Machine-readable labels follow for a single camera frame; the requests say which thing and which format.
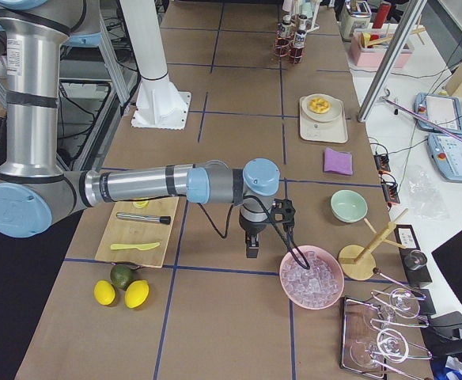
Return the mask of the bamboo cutting board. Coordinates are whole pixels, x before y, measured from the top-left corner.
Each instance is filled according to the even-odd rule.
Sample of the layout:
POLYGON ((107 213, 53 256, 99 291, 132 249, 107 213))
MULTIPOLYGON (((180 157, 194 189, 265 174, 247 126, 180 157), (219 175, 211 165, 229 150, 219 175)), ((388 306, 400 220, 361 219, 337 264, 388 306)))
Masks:
POLYGON ((105 227, 103 237, 97 248, 95 260, 101 262, 127 262, 143 267, 160 268, 165 259, 172 227, 158 222, 139 222, 122 220, 116 217, 119 212, 149 215, 169 216, 175 218, 179 200, 175 197, 151 200, 143 208, 137 208, 132 202, 118 202, 105 227), (113 250, 113 244, 141 245, 157 243, 158 246, 149 250, 119 249, 113 250))

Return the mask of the left yellow lemon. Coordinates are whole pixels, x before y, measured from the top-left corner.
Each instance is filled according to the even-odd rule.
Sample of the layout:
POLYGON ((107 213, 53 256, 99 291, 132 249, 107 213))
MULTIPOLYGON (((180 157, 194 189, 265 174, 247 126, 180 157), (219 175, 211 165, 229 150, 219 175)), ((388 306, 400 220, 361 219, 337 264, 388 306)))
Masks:
POLYGON ((93 288, 95 300, 102 306, 111 305, 116 298, 115 288, 106 280, 99 280, 93 288))

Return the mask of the mirrored glass tray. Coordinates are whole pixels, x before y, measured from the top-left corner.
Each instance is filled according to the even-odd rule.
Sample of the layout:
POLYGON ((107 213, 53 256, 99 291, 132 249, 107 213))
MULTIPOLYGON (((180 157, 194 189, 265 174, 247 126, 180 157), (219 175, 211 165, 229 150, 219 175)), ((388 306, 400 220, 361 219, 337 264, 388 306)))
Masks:
POLYGON ((342 333, 339 366, 370 379, 387 379, 385 359, 377 349, 378 331, 371 320, 380 308, 350 297, 341 301, 342 333))

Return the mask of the lemon slice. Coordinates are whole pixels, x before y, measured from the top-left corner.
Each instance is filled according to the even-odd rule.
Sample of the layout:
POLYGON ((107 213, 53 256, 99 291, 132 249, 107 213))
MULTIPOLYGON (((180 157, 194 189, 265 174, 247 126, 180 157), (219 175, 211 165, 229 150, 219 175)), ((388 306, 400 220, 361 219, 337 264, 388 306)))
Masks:
POLYGON ((141 208, 144 208, 144 207, 148 206, 149 200, 147 200, 147 199, 135 200, 135 201, 132 202, 132 204, 133 204, 133 207, 141 209, 141 208))

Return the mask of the wine glass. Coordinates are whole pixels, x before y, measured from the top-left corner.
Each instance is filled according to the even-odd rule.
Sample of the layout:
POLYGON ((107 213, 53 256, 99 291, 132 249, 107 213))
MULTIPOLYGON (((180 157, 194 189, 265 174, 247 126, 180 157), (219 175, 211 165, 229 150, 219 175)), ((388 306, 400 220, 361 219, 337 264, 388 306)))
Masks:
POLYGON ((392 291, 373 290, 370 294, 378 303, 379 315, 385 322, 403 327, 429 326, 428 317, 421 315, 421 303, 426 296, 420 291, 397 287, 392 291))
POLYGON ((391 363, 433 358, 428 349, 408 341, 401 332, 392 328, 378 330, 375 340, 369 346, 369 353, 372 359, 386 359, 391 363))

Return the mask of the teach pendant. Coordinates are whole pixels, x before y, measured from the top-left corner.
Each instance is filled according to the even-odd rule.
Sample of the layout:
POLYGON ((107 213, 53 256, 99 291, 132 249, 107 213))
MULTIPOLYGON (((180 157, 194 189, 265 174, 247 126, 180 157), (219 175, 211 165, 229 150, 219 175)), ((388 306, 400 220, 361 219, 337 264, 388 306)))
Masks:
POLYGON ((440 133, 430 133, 427 144, 441 175, 447 181, 462 183, 462 135, 458 140, 440 133))
POLYGON ((462 111, 456 97, 418 93, 414 111, 431 123, 462 135, 462 111))

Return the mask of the clear plastic bag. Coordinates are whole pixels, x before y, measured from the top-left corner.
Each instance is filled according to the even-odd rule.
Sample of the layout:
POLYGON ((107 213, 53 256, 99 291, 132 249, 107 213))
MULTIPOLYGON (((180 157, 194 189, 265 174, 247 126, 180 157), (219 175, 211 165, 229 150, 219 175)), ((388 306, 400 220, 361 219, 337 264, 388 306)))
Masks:
POLYGON ((449 212, 438 187, 420 165, 407 167, 407 194, 415 215, 423 219, 444 220, 449 212))

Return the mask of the upper wine glass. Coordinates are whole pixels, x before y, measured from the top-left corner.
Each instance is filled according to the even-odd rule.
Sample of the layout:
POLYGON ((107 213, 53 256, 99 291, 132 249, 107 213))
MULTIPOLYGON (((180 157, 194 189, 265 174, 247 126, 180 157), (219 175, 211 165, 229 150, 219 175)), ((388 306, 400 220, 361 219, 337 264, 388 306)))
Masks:
POLYGON ((403 327, 429 326, 428 317, 421 315, 421 303, 426 296, 420 291, 397 287, 392 291, 373 290, 370 294, 378 303, 379 315, 385 322, 403 327))

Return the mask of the yellow plastic knife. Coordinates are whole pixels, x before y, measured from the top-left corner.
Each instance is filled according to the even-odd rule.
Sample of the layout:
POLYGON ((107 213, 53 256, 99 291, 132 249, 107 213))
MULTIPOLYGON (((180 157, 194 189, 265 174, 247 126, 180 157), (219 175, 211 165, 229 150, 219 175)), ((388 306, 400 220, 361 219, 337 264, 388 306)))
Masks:
POLYGON ((143 243, 143 244, 123 244, 123 243, 114 243, 109 246, 111 251, 127 250, 127 249, 137 249, 138 251, 148 251, 155 249, 161 245, 160 242, 153 243, 143 243))

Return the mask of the lower wine glass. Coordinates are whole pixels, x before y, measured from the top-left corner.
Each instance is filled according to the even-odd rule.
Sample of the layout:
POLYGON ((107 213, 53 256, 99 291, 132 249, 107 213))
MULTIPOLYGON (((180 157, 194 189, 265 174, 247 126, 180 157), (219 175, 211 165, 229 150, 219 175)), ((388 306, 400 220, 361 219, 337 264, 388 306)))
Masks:
POLYGON ((433 358, 428 349, 408 341, 401 332, 392 328, 378 330, 375 340, 369 346, 369 353, 372 359, 386 359, 391 363, 433 358))

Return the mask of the purple folded cloth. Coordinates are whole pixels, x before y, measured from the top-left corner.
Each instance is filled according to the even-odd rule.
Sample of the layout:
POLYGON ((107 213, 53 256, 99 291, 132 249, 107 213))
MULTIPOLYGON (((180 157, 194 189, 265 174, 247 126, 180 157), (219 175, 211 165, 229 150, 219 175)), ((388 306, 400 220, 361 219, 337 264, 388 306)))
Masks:
POLYGON ((352 154, 327 147, 324 150, 324 172, 351 176, 353 174, 352 154))

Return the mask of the wooden cup stand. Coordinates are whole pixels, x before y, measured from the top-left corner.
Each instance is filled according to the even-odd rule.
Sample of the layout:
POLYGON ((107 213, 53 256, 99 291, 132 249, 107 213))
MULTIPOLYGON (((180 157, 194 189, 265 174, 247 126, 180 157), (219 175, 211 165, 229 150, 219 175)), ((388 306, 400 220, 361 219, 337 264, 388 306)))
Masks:
POLYGON ((403 212, 394 220, 388 222, 387 226, 380 232, 375 231, 372 224, 367 218, 364 218, 365 224, 374 233, 374 238, 368 243, 366 247, 360 245, 347 245, 338 255, 338 262, 343 270, 343 273, 355 280, 364 281, 373 276, 373 269, 376 267, 376 261, 372 252, 377 248, 380 243, 387 243, 395 247, 405 249, 406 246, 395 241, 388 240, 388 235, 396 228, 396 223, 408 212, 404 209, 403 212))

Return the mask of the upper teach pendant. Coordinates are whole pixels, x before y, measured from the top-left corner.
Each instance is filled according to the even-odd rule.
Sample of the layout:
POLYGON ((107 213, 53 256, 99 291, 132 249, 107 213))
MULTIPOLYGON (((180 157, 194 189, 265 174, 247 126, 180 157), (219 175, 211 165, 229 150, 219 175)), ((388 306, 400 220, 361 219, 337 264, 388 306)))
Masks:
POLYGON ((414 111, 431 123, 462 135, 462 111, 456 97, 418 93, 414 111))

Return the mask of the glazed donut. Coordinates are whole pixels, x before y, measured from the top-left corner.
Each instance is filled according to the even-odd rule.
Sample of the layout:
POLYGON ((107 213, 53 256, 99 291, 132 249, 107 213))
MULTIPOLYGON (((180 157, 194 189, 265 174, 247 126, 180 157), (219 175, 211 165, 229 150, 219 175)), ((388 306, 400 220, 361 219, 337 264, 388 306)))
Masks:
POLYGON ((325 114, 331 109, 331 103, 323 97, 314 97, 309 101, 309 109, 316 114, 325 114))

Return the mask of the pink bowl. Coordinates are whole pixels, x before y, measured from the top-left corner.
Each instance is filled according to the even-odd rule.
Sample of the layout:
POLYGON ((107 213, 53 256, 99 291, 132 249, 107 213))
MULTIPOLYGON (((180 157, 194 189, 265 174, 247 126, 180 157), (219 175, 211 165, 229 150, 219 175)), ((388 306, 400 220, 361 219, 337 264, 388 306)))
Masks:
POLYGON ((309 263, 302 268, 287 253, 279 267, 282 289, 296 305, 322 310, 336 304, 343 293, 344 275, 338 261, 326 250, 313 245, 299 246, 309 263))

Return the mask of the cream round plate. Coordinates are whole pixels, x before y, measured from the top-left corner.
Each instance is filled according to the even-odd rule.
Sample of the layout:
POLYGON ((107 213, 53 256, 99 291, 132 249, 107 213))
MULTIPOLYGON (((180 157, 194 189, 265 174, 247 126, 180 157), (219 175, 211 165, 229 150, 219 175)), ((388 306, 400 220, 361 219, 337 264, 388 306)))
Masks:
POLYGON ((301 99, 301 109, 309 118, 327 123, 341 116, 343 104, 326 94, 313 94, 301 99))

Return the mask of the black scale with cup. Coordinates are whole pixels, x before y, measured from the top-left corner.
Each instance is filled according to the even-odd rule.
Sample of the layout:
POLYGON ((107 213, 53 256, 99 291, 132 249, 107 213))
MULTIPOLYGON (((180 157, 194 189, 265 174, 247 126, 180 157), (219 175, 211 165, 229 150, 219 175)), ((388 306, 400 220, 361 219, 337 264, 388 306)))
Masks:
POLYGON ((394 233, 396 241, 403 246, 399 251, 407 281, 414 287, 427 287, 432 278, 427 268, 427 257, 420 250, 413 226, 397 225, 394 233))

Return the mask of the green avocado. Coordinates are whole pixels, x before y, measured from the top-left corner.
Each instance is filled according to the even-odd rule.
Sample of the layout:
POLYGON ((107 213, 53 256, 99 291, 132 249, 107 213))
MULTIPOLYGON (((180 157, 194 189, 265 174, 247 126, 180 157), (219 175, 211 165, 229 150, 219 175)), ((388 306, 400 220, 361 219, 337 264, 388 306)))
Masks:
POLYGON ((125 291, 133 282, 134 273, 124 264, 115 264, 110 271, 110 280, 115 287, 125 291))

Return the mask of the right yellow lemon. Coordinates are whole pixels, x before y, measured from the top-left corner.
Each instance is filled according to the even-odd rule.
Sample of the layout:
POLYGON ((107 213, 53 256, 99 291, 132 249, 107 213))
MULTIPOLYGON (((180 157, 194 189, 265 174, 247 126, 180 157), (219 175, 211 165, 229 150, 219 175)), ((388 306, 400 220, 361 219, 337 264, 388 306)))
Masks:
POLYGON ((132 282, 125 293, 125 305, 134 309, 141 306, 150 293, 150 285, 144 279, 132 282))

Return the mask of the yellow lemon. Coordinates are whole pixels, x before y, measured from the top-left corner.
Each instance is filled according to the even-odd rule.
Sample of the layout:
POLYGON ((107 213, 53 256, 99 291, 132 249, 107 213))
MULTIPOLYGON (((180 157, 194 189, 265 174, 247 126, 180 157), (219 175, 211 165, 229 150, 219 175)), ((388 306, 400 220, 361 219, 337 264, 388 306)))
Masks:
POLYGON ((106 280, 99 280, 93 288, 95 300, 102 306, 111 305, 116 298, 115 288, 106 280))
POLYGON ((150 285, 144 279, 132 282, 125 293, 125 305, 134 309, 141 306, 150 293, 150 285))

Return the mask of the steel knife sharpener rod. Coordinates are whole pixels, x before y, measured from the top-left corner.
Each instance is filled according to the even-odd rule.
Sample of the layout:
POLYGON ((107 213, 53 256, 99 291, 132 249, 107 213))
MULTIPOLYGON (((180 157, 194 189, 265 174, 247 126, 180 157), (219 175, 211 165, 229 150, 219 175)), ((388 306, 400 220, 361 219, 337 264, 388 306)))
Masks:
POLYGON ((141 215, 135 213, 126 213, 126 212, 117 212, 115 214, 116 218, 119 220, 126 220, 126 221, 135 221, 135 222, 150 222, 150 223, 158 223, 163 225, 170 225, 172 218, 169 215, 141 215))

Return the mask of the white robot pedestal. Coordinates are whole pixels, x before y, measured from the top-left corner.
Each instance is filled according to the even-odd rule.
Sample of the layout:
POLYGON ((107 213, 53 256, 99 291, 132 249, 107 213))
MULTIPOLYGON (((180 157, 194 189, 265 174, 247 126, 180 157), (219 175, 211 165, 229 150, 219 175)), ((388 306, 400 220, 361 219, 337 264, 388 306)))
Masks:
POLYGON ((124 0, 120 6, 141 78, 132 126, 184 129, 191 94, 169 78, 155 2, 124 0))

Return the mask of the green ceramic bowl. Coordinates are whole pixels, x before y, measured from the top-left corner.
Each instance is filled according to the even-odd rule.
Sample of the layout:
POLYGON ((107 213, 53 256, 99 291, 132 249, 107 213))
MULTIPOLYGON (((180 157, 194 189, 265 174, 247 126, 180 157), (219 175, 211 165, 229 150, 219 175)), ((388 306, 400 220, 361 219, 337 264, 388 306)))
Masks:
POLYGON ((331 196, 332 214, 341 222, 358 222, 368 213, 368 205, 365 199, 357 192, 351 190, 339 190, 331 196))

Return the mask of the clear ice cubes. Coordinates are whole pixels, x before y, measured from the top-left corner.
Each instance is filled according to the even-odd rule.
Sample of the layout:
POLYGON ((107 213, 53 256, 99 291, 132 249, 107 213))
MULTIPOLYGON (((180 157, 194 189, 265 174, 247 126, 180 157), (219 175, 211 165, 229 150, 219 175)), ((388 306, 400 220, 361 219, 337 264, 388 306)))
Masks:
POLYGON ((315 251, 308 251, 305 257, 309 269, 302 268, 291 256, 280 269, 280 280, 288 298, 306 309, 318 310, 330 306, 339 296, 340 282, 315 251))

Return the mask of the lower teach pendant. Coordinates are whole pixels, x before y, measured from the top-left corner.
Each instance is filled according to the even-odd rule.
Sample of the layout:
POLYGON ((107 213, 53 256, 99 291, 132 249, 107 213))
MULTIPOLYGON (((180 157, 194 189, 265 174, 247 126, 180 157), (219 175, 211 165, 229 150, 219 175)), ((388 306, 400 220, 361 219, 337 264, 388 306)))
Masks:
POLYGON ((462 135, 458 140, 440 133, 430 133, 427 144, 441 175, 447 181, 462 183, 462 135))

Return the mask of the aluminium frame post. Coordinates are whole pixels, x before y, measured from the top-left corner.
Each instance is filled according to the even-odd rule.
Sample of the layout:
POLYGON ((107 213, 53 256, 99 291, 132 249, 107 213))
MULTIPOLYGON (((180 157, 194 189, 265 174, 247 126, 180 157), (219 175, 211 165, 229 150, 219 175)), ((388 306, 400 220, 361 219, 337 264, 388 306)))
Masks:
POLYGON ((409 1, 400 23, 396 26, 392 41, 389 44, 384 58, 373 77, 370 87, 365 95, 365 99, 362 102, 362 106, 358 112, 359 122, 366 122, 375 102, 378 100, 378 97, 385 86, 392 68, 400 56, 400 52, 403 49, 408 36, 413 30, 415 22, 421 16, 426 3, 427 0, 409 1))

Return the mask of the tea bottle white cap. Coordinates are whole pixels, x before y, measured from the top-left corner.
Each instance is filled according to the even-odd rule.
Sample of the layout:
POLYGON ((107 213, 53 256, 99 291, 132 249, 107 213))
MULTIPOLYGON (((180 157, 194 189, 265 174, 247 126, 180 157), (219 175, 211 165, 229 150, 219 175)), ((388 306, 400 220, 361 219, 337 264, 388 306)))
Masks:
POLYGON ((291 16, 286 14, 282 18, 282 22, 278 25, 276 46, 283 48, 290 42, 291 36, 291 16))

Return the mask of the pink storage box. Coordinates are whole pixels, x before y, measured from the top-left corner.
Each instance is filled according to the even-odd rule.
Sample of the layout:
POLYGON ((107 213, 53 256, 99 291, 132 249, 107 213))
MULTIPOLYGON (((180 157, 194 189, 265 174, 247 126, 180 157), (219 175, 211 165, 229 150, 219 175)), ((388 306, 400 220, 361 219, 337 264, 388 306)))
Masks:
MULTIPOLYGON (((388 50, 388 42, 373 45, 372 47, 365 47, 365 42, 372 36, 384 36, 380 29, 357 28, 353 32, 350 46, 350 54, 353 63, 356 67, 363 68, 378 68, 388 50)), ((414 53, 414 45, 411 40, 408 40, 400 56, 395 62, 394 68, 404 67, 412 54, 414 53)))

